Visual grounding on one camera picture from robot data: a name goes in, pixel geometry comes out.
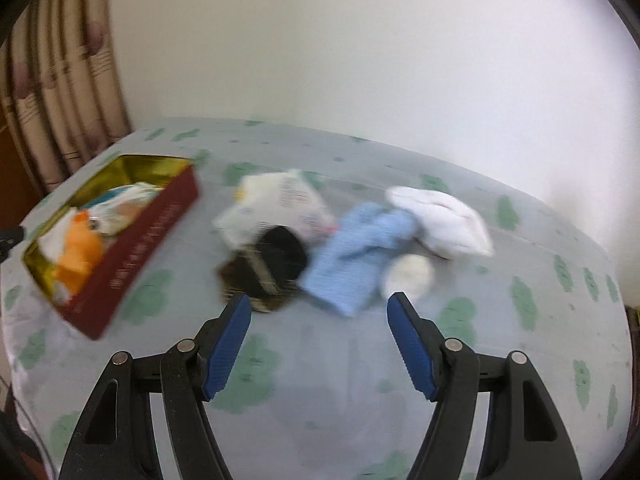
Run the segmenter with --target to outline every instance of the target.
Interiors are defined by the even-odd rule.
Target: curtain
[[[126,136],[108,0],[32,0],[0,47],[0,100],[41,194]]]

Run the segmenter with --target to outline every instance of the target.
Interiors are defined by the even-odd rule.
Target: silver screw
[[[193,342],[193,339],[183,339],[178,342],[178,350],[180,352],[191,352],[194,348],[196,348],[196,343]]]
[[[527,362],[527,356],[522,352],[514,352],[513,354],[511,354],[511,359],[513,359],[514,363],[517,363],[519,365],[523,365]]]
[[[121,365],[127,362],[129,356],[126,352],[116,352],[111,358],[111,362],[115,365]]]
[[[447,349],[451,350],[452,352],[460,352],[462,350],[462,343],[455,338],[447,339],[444,342],[444,346],[446,346]]]

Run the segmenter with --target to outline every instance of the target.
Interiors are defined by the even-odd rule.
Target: open box
[[[54,300],[54,264],[37,240],[71,207],[82,207],[117,186],[148,182],[163,190],[109,247],[82,290],[67,304]],[[159,155],[121,155],[85,182],[36,232],[24,253],[25,266],[43,295],[60,315],[92,339],[98,339],[124,293],[158,244],[195,202],[198,186],[189,159]]]

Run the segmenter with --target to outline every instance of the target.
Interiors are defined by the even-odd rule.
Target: white ball
[[[404,292],[411,301],[417,301],[426,294],[435,278],[433,266],[428,258],[420,254],[403,254],[386,268],[380,292],[383,300],[388,300],[395,292]]]

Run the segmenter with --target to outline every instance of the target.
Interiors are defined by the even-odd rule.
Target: wire
[[[7,389],[7,393],[9,393],[9,391],[11,390],[11,386],[4,379],[4,377],[2,377],[2,375],[0,375],[0,381],[2,381],[2,384],[4,384],[4,387]],[[16,399],[15,396],[14,396],[14,402],[15,402],[15,405],[18,406],[18,408],[20,408],[20,410],[22,411],[22,414],[29,421],[29,425],[31,426],[31,429],[33,430],[33,433],[35,434],[36,439],[37,439],[38,443],[40,444],[40,449],[43,450],[44,454],[47,457],[47,461],[49,462],[49,467],[50,467],[51,473],[55,478],[57,476],[56,467],[53,465],[53,459],[51,458],[51,455],[49,454],[49,450],[47,449],[47,446],[44,445],[44,442],[43,442],[40,434],[38,433],[38,430],[36,430],[36,426],[33,423],[33,421],[31,420],[31,417],[29,416],[29,414],[27,413],[27,410],[24,409],[24,407],[21,405],[20,401],[18,399]]]

